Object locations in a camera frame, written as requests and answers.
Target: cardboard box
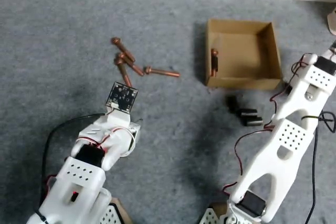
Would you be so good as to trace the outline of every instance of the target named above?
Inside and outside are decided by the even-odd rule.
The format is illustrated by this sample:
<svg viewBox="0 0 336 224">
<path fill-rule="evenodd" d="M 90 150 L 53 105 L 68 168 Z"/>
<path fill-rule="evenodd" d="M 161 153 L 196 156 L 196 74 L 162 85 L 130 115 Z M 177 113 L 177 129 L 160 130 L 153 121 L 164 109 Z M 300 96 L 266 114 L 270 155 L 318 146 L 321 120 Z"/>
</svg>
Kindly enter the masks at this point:
<svg viewBox="0 0 336 224">
<path fill-rule="evenodd" d="M 212 76 L 211 49 L 218 50 Z M 206 85 L 229 89 L 274 89 L 282 79 L 272 23 L 210 19 L 206 34 Z"/>
</svg>

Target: screw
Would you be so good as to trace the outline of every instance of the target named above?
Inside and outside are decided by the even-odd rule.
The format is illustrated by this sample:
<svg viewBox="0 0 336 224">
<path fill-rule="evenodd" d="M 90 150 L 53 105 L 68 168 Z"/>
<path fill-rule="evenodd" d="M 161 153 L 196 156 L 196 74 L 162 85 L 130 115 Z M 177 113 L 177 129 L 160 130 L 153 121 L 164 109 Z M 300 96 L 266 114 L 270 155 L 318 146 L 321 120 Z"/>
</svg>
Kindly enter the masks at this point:
<svg viewBox="0 0 336 224">
<path fill-rule="evenodd" d="M 164 76 L 180 77 L 180 73 L 178 72 L 154 69 L 151 66 L 148 66 L 145 68 L 145 73 L 146 74 L 157 73 L 157 74 L 162 74 Z"/>
<path fill-rule="evenodd" d="M 118 57 L 121 58 L 131 69 L 133 69 L 138 75 L 144 76 L 143 71 L 135 65 L 123 52 L 118 54 Z"/>
<path fill-rule="evenodd" d="M 306 99 L 308 101 L 311 101 L 314 98 L 314 96 L 311 93 L 309 93 L 309 92 L 306 92 L 304 96 L 306 97 Z"/>
<path fill-rule="evenodd" d="M 126 47 L 121 43 L 121 39 L 118 37 L 113 37 L 111 39 L 112 44 L 116 45 L 120 51 L 122 51 L 132 62 L 135 62 L 135 58 L 131 52 L 129 52 Z"/>
<path fill-rule="evenodd" d="M 121 58 L 117 57 L 114 59 L 114 64 L 118 66 L 119 71 L 122 75 L 122 78 L 124 79 L 124 82 L 126 83 L 126 85 L 128 87 L 132 87 L 132 83 L 130 78 L 128 77 L 128 74 L 126 72 L 125 66 L 124 66 L 124 62 Z"/>
<path fill-rule="evenodd" d="M 218 55 L 218 50 L 215 49 L 215 48 L 212 48 L 211 49 L 211 56 L 217 57 L 217 55 Z"/>
</svg>

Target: white robotic arm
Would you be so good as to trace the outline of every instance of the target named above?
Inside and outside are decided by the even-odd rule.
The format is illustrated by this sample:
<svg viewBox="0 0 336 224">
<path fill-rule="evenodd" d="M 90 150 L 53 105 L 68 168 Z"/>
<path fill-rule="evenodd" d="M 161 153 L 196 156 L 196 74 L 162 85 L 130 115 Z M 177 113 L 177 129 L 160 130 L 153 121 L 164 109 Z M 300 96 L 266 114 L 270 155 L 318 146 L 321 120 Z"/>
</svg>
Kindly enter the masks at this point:
<svg viewBox="0 0 336 224">
<path fill-rule="evenodd" d="M 140 126 L 132 123 L 129 115 L 137 92 L 114 84 L 107 101 L 108 113 L 79 133 L 71 156 L 27 224 L 96 224 L 108 223 L 112 217 L 113 223 L 122 223 L 113 214 L 117 209 L 109 206 L 110 192 L 102 186 L 105 171 L 120 157 L 128 156 L 139 139 Z"/>
<path fill-rule="evenodd" d="M 272 220 L 296 178 L 300 161 L 314 137 L 317 118 L 336 86 L 335 54 L 336 41 L 322 57 L 314 54 L 304 56 L 307 66 L 297 71 L 287 101 L 272 118 L 275 127 L 270 140 L 239 177 L 227 202 L 228 212 L 219 218 L 219 223 L 250 224 Z M 286 119 L 294 112 L 301 114 L 301 125 Z M 271 190 L 269 198 L 263 200 L 249 187 L 266 174 L 272 176 Z"/>
</svg>

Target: black component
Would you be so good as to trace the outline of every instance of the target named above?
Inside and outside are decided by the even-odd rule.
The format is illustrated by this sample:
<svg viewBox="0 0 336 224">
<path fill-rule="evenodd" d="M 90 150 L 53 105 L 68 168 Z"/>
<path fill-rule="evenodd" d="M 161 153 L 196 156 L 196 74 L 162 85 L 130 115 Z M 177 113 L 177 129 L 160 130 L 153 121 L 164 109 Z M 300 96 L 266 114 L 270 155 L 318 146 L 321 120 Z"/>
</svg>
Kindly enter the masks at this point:
<svg viewBox="0 0 336 224">
<path fill-rule="evenodd" d="M 92 145 L 85 144 L 77 153 L 75 159 L 81 160 L 90 165 L 101 167 L 101 162 L 104 158 L 104 150 Z"/>
<path fill-rule="evenodd" d="M 47 218 L 43 214 L 41 214 L 38 209 L 34 209 L 34 212 L 40 217 L 42 222 L 44 222 L 45 224 L 49 224 Z"/>
<path fill-rule="evenodd" d="M 257 116 L 258 115 L 258 111 L 256 109 L 239 109 L 237 111 L 237 114 L 241 118 L 243 116 Z"/>
<path fill-rule="evenodd" d="M 39 205 L 42 205 L 43 200 L 47 196 L 47 191 L 46 191 L 46 186 L 45 186 L 45 179 L 46 179 L 46 164 L 47 164 L 47 157 L 48 157 L 48 150 L 50 146 L 51 139 L 53 139 L 54 134 L 61 128 L 67 126 L 68 124 L 75 123 L 84 119 L 89 119 L 89 118 L 96 118 L 98 116 L 105 115 L 105 113 L 97 113 L 97 114 L 92 114 L 92 115 L 84 115 L 80 116 L 78 118 L 73 118 L 68 121 L 65 121 L 59 125 L 57 125 L 55 128 L 53 128 L 52 131 L 50 131 L 46 144 L 44 146 L 44 151 L 43 151 L 43 156 L 42 156 L 42 168 L 41 168 L 41 193 L 40 193 L 40 202 Z"/>
<path fill-rule="evenodd" d="M 327 72 L 328 74 L 331 74 L 332 76 L 336 73 L 336 63 L 322 56 L 317 58 L 314 66 L 323 70 L 324 72 Z"/>
<path fill-rule="evenodd" d="M 78 197 L 78 195 L 79 195 L 79 193 L 78 192 L 76 192 L 76 191 L 74 191 L 73 193 L 72 193 L 72 197 L 71 197 L 71 202 L 75 202 L 76 201 L 76 199 L 77 199 L 77 197 Z"/>
<path fill-rule="evenodd" d="M 211 55 L 211 69 L 215 69 L 218 72 L 218 57 Z"/>
<path fill-rule="evenodd" d="M 237 97 L 235 95 L 229 95 L 225 98 L 226 106 L 228 106 L 231 113 L 236 113 L 239 109 Z"/>
<path fill-rule="evenodd" d="M 336 52 L 336 40 L 335 40 L 334 43 L 330 46 L 329 50 L 332 51 L 333 53 Z"/>
<path fill-rule="evenodd" d="M 266 207 L 266 202 L 254 193 L 247 191 L 241 202 L 236 204 L 236 207 L 253 218 L 256 218 L 263 214 L 262 212 Z"/>
<path fill-rule="evenodd" d="M 244 126 L 261 126 L 264 124 L 264 121 L 259 116 L 245 116 L 241 118 Z"/>
<path fill-rule="evenodd" d="M 107 98 L 106 106 L 115 108 L 112 104 L 116 104 L 118 106 L 116 109 L 130 113 L 137 94 L 137 89 L 115 82 Z"/>
<path fill-rule="evenodd" d="M 293 87 L 288 82 L 285 82 L 285 81 L 284 81 L 284 85 L 285 85 L 285 88 L 286 88 L 286 94 L 289 95 L 290 92 L 292 91 Z"/>
<path fill-rule="evenodd" d="M 121 224 L 124 224 L 125 222 L 124 222 L 124 220 L 123 220 L 122 217 L 121 217 L 121 214 L 120 214 L 120 212 L 119 212 L 119 209 L 118 209 L 117 205 L 116 205 L 115 203 L 110 203 L 109 206 L 114 206 L 114 209 L 115 209 L 116 212 L 117 212 L 117 215 L 118 215 L 118 217 L 119 217 L 119 220 L 120 220 Z"/>
</svg>

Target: red wire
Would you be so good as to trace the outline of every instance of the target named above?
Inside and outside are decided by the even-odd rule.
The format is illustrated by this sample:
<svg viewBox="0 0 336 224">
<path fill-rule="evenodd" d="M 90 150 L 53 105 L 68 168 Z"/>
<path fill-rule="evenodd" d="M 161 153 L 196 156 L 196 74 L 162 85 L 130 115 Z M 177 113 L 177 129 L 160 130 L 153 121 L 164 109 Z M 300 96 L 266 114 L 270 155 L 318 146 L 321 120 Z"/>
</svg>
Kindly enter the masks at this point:
<svg viewBox="0 0 336 224">
<path fill-rule="evenodd" d="M 290 80 L 289 80 L 289 82 L 287 83 L 287 85 L 285 86 L 285 88 L 284 88 L 282 91 L 280 91 L 279 93 L 276 93 L 275 95 L 273 95 L 273 96 L 269 99 L 270 102 L 273 102 L 273 103 L 274 103 L 274 114 L 276 114 L 277 111 L 278 111 L 278 104 L 277 104 L 277 101 L 275 100 L 275 97 L 277 97 L 277 96 L 279 96 L 279 95 L 285 93 L 285 91 L 288 89 L 288 87 L 289 87 L 291 81 L 293 80 L 294 76 L 297 76 L 297 72 L 298 72 L 298 70 L 299 70 L 300 68 L 304 68 L 304 67 L 308 66 L 307 63 L 305 63 L 305 62 L 302 61 L 305 55 L 306 55 L 306 54 L 303 54 L 303 55 L 301 56 L 300 60 L 299 60 L 298 62 L 295 62 L 295 63 L 292 65 L 292 67 L 291 67 L 291 72 L 293 73 L 293 75 L 292 75 L 292 77 L 290 78 Z M 273 125 L 270 125 L 271 123 L 272 123 L 272 120 L 270 120 L 269 123 L 267 123 L 267 124 L 264 125 L 264 129 L 273 129 L 274 126 L 273 126 Z"/>
<path fill-rule="evenodd" d="M 257 134 L 257 133 L 261 133 L 261 132 L 266 132 L 266 131 L 271 132 L 272 129 L 264 129 L 264 130 L 259 130 L 259 131 L 253 131 L 253 132 L 250 132 L 250 133 L 247 133 L 247 134 L 241 136 L 241 137 L 238 138 L 238 140 L 236 141 L 234 150 L 235 150 L 235 155 L 236 155 L 236 157 L 237 157 L 237 159 L 238 159 L 238 162 L 239 162 L 239 169 L 240 169 L 240 175 L 241 175 L 241 176 L 243 175 L 243 163 L 242 163 L 242 160 L 240 159 L 240 157 L 239 157 L 239 155 L 238 155 L 238 153 L 237 153 L 237 145 L 238 145 L 238 143 L 240 142 L 240 140 L 242 140 L 242 139 L 243 139 L 244 137 L 246 137 L 246 136 L 250 136 L 250 135 L 253 135 L 253 134 Z M 233 182 L 233 183 L 231 183 L 231 184 L 227 184 L 227 185 L 225 185 L 225 186 L 223 187 L 222 191 L 223 191 L 226 195 L 229 196 L 230 194 L 229 194 L 225 189 L 227 189 L 227 188 L 229 188 L 229 187 L 232 187 L 232 186 L 236 185 L 237 183 L 238 183 L 238 182 L 236 181 L 236 182 Z"/>
</svg>

